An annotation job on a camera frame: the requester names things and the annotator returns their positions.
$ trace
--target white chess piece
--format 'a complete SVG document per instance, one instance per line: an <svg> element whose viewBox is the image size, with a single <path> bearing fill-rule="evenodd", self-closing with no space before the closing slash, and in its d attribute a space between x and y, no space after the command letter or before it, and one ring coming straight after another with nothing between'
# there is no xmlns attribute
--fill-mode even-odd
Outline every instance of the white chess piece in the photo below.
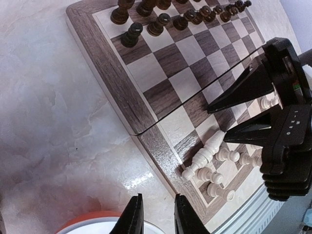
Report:
<svg viewBox="0 0 312 234"><path fill-rule="evenodd" d="M223 181L223 175L218 172L213 172L211 168L203 167L196 172L196 176L199 180L209 181L215 184L221 184Z"/></svg>
<svg viewBox="0 0 312 234"><path fill-rule="evenodd" d="M235 197L235 191L229 189L222 189L220 185L210 183L207 188L209 196L221 196L225 201L232 201Z"/></svg>
<svg viewBox="0 0 312 234"><path fill-rule="evenodd" d="M225 161L229 160L232 162L239 161L239 152L237 151L229 151L227 148L222 148L220 151L215 155L216 160L218 161Z"/></svg>
<svg viewBox="0 0 312 234"><path fill-rule="evenodd" d="M186 180L190 180L195 176L195 172L198 169L206 166L213 159L213 155L219 151L224 136L225 132L221 130L215 132L215 134L206 141L204 148L201 148L194 155L191 166L187 167L185 171L182 172L182 177Z"/></svg>
<svg viewBox="0 0 312 234"><path fill-rule="evenodd" d="M273 98L272 100L267 100L267 98L264 97L261 99L260 104L263 109L269 109L270 107L278 104L278 99Z"/></svg>
<svg viewBox="0 0 312 234"><path fill-rule="evenodd" d="M248 154L243 154L240 156L239 164L245 166L251 164L253 167L261 167L262 158L261 157L251 157Z"/></svg>
<svg viewBox="0 0 312 234"><path fill-rule="evenodd" d="M252 148L253 150L260 150L260 149L262 149L263 147L262 147L262 146L259 146L259 145L250 145L250 148Z"/></svg>

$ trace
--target light square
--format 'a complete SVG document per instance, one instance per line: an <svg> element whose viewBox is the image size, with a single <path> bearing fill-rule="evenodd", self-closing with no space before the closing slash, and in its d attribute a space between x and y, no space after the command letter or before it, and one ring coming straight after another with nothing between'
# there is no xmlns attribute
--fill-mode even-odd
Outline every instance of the light square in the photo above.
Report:
<svg viewBox="0 0 312 234"><path fill-rule="evenodd" d="M100 21L101 25L103 26L105 32L107 33L110 39L127 32L130 25L133 24L133 21L131 20L130 17L128 18L125 24L122 25L114 24L111 21L111 14L112 11L115 10L116 8L118 8L118 6L96 13L96 17Z"/></svg>
<svg viewBox="0 0 312 234"><path fill-rule="evenodd" d="M233 43L233 47L236 50L236 52L237 52L237 54L241 60L249 55L249 52L248 52L248 50L247 50L242 39L235 41Z"/></svg>
<svg viewBox="0 0 312 234"><path fill-rule="evenodd" d="M216 43L218 44L219 48L222 49L223 47L231 44L231 41L224 31L221 25L211 28L210 30L211 35L214 37Z"/></svg>
<svg viewBox="0 0 312 234"><path fill-rule="evenodd" d="M211 115L196 128L196 132L203 144L205 144L205 142L212 137L219 128L215 116Z"/></svg>
<svg viewBox="0 0 312 234"><path fill-rule="evenodd" d="M183 106L165 117L160 125L173 146L177 145L194 130L194 126Z"/></svg>
<svg viewBox="0 0 312 234"><path fill-rule="evenodd" d="M210 65L212 66L217 77L225 73L230 68L221 50L218 50L212 53L211 55L208 55L207 59Z"/></svg>
<svg viewBox="0 0 312 234"><path fill-rule="evenodd" d="M189 66L205 57L194 36L178 41L176 46Z"/></svg>
<svg viewBox="0 0 312 234"><path fill-rule="evenodd" d="M189 67L170 77L169 81L181 102L185 102L201 89Z"/></svg>
<svg viewBox="0 0 312 234"><path fill-rule="evenodd" d="M168 33L167 29L164 27L164 31L158 37L153 37L147 32L147 25L143 26L142 37L146 41L147 45L150 47L152 52L160 50L168 45L174 43L174 40Z"/></svg>
<svg viewBox="0 0 312 234"><path fill-rule="evenodd" d="M234 20L232 23L241 38L248 35L246 27L241 20Z"/></svg>
<svg viewBox="0 0 312 234"><path fill-rule="evenodd" d="M167 78L154 54L144 56L127 67L143 93Z"/></svg>

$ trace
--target dark square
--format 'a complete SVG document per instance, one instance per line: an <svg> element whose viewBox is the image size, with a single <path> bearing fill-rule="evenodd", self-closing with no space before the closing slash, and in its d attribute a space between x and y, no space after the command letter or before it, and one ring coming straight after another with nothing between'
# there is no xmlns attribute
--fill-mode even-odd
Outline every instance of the dark square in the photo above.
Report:
<svg viewBox="0 0 312 234"><path fill-rule="evenodd" d="M191 31L189 30L189 28L186 28L182 31L177 30L174 27L173 21L178 18L180 16L173 16L170 20L170 22L165 26L167 31L169 32L170 36L172 37L172 39L174 40L174 42L178 42L179 40L188 38L189 36L192 35Z"/></svg>
<svg viewBox="0 0 312 234"><path fill-rule="evenodd" d="M182 159L184 166L188 167L192 164L194 155L199 149L203 148L203 146L197 132L194 130L175 146L175 150Z"/></svg>
<svg viewBox="0 0 312 234"><path fill-rule="evenodd" d="M154 55L168 78L188 67L176 44L168 45Z"/></svg>
<svg viewBox="0 0 312 234"><path fill-rule="evenodd" d="M253 42L253 40L250 38L249 35L243 37L242 40L243 40L243 42L244 42L244 44L245 44L245 46L246 46L246 48L247 48L249 54L251 54L253 51L256 50L256 47L255 47L255 45L254 45L254 42Z"/></svg>
<svg viewBox="0 0 312 234"><path fill-rule="evenodd" d="M251 62L252 62L252 59L250 57L245 58L242 61L244 69L246 69L251 64Z"/></svg>
<svg viewBox="0 0 312 234"><path fill-rule="evenodd" d="M215 157L213 157L211 162L214 165L216 170L218 170L218 168L224 163L224 162L220 162L220 161L216 160Z"/></svg>
<svg viewBox="0 0 312 234"><path fill-rule="evenodd" d="M204 20L204 22L205 22L208 29L211 29L211 28L214 28L214 27L217 27L220 25L220 22L216 18L212 22L207 22L205 20Z"/></svg>
<svg viewBox="0 0 312 234"><path fill-rule="evenodd" d="M168 79L144 92L158 119L165 117L182 103Z"/></svg>
<svg viewBox="0 0 312 234"><path fill-rule="evenodd" d="M121 35L112 38L111 41L126 65L152 52L142 36L139 36L138 42L133 48L124 47L120 42L120 38Z"/></svg>
<svg viewBox="0 0 312 234"><path fill-rule="evenodd" d="M197 33L195 39L206 56L211 55L220 49L209 30Z"/></svg>
<svg viewBox="0 0 312 234"><path fill-rule="evenodd" d="M221 51L230 67L233 67L235 64L240 62L239 56L232 44L222 48Z"/></svg>
<svg viewBox="0 0 312 234"><path fill-rule="evenodd" d="M207 106L208 103L202 92L196 94L183 104L183 107L195 128L210 116L207 112Z"/></svg>
<svg viewBox="0 0 312 234"><path fill-rule="evenodd" d="M241 21L243 22L248 34L253 33L255 31L248 17L242 18Z"/></svg>
<svg viewBox="0 0 312 234"><path fill-rule="evenodd" d="M176 0L173 0L172 4L175 6L175 8L179 12L179 14L184 14L186 11L188 11L190 9L195 10L195 8L190 3L190 1L187 1L185 4L180 4L180 3L176 2Z"/></svg>
<svg viewBox="0 0 312 234"><path fill-rule="evenodd" d="M235 82L235 78L232 74L232 71L225 73L219 78L219 83L223 91L226 91L228 88L230 88L234 82Z"/></svg>
<svg viewBox="0 0 312 234"><path fill-rule="evenodd" d="M222 25L222 28L224 29L226 35L228 35L231 43L240 39L237 30L235 29L234 25L231 22Z"/></svg>
<svg viewBox="0 0 312 234"><path fill-rule="evenodd" d="M220 129L224 132L235 123L235 116L231 108L216 112L214 117L218 122Z"/></svg>
<svg viewBox="0 0 312 234"><path fill-rule="evenodd" d="M137 13L137 6L139 5L140 2L136 2L133 4L133 7L131 7L128 10L129 16L132 19L133 22L138 22L141 23L143 26L149 24L150 22L156 20L157 15L156 13L153 11L151 13L151 15L147 16L147 17L142 17Z"/></svg>
<svg viewBox="0 0 312 234"><path fill-rule="evenodd" d="M220 5L218 0L205 0L205 2L208 4L208 6L217 6Z"/></svg>
<svg viewBox="0 0 312 234"><path fill-rule="evenodd" d="M246 110L246 111L238 118L237 123L238 123L238 124L241 124L241 123L243 123L243 122L245 122L245 121L247 121L247 120L249 120L249 119L250 119L250 115L249 115L248 110Z"/></svg>
<svg viewBox="0 0 312 234"><path fill-rule="evenodd" d="M207 58L203 58L200 61L192 64L190 69L202 89L207 87L217 78L215 71L213 70Z"/></svg>

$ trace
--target wooden chessboard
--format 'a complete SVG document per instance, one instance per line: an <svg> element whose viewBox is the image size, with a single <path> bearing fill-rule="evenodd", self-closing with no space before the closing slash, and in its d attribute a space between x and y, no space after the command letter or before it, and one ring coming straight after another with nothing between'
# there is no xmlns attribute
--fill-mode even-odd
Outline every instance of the wooden chessboard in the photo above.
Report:
<svg viewBox="0 0 312 234"><path fill-rule="evenodd" d="M67 8L68 25L121 121L168 190L186 195L204 223L230 205L219 197L209 197L208 183L185 181L181 172L217 129L226 131L261 112L259 100L214 115L207 114L205 107L261 53L257 49L264 40L248 10L228 23L217 16L211 23L189 23L184 31L176 30L172 21L188 9L230 2L190 0L182 5L173 0L168 10L156 7L146 18L136 12L136 2L124 25L110 21L117 8L115 1L83 0ZM172 20L159 37L152 37L146 27L163 12ZM128 49L121 45L120 35L133 22L142 23L144 29L138 44ZM240 153L261 154L246 145L224 146ZM223 187L234 190L242 188L255 170L228 161L214 160L208 166L224 175ZM252 175L261 177L259 172ZM250 185L249 196L242 199L246 201L260 184L257 180ZM228 217L237 206L229 207Z"/></svg>

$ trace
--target fallen white chess piece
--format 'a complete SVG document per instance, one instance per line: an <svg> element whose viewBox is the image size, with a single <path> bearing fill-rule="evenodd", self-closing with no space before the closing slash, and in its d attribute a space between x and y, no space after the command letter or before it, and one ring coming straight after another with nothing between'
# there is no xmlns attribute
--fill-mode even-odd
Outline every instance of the fallen white chess piece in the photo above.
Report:
<svg viewBox="0 0 312 234"><path fill-rule="evenodd" d="M206 166L213 159L213 155L219 151L224 136L225 132L221 130L216 131L215 134L206 141L204 147L192 158L191 166L185 169L182 173L182 177L186 180L190 180L195 176L195 172L198 169Z"/></svg>
<svg viewBox="0 0 312 234"><path fill-rule="evenodd" d="M232 162L237 162L239 161L239 152L229 151L227 148L221 148L214 157L220 162L223 162L227 159Z"/></svg>
<svg viewBox="0 0 312 234"><path fill-rule="evenodd" d="M222 189L220 185L213 183L208 185L207 193L212 197L221 196L227 202L233 201L235 197L234 190Z"/></svg>
<svg viewBox="0 0 312 234"><path fill-rule="evenodd" d="M245 166L251 164L253 167L261 167L262 158L261 157L251 157L248 154L243 154L240 156L239 164Z"/></svg>
<svg viewBox="0 0 312 234"><path fill-rule="evenodd" d="M264 97L261 99L260 104L263 109L269 109L270 107L278 104L278 99L273 98L272 100L267 100L267 98Z"/></svg>
<svg viewBox="0 0 312 234"><path fill-rule="evenodd" d="M196 177L202 181L209 181L215 184L221 184L223 181L223 175L218 172L213 172L211 168L204 167L196 172Z"/></svg>

